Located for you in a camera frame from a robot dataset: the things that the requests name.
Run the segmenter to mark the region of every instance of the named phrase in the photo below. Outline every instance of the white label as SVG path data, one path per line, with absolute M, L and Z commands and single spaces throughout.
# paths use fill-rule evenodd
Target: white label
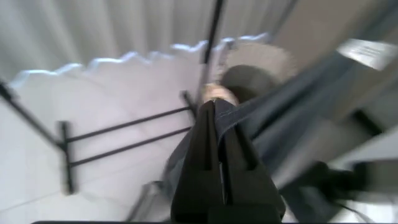
M 383 70 L 398 54 L 398 47 L 385 42 L 350 39 L 337 48 L 345 57 L 359 63 Z

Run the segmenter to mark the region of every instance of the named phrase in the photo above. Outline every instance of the curtain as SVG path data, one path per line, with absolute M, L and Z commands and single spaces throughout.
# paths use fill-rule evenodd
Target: curtain
M 226 1 L 220 39 L 272 35 L 292 0 Z M 215 0 L 2 0 L 0 77 L 206 44 Z

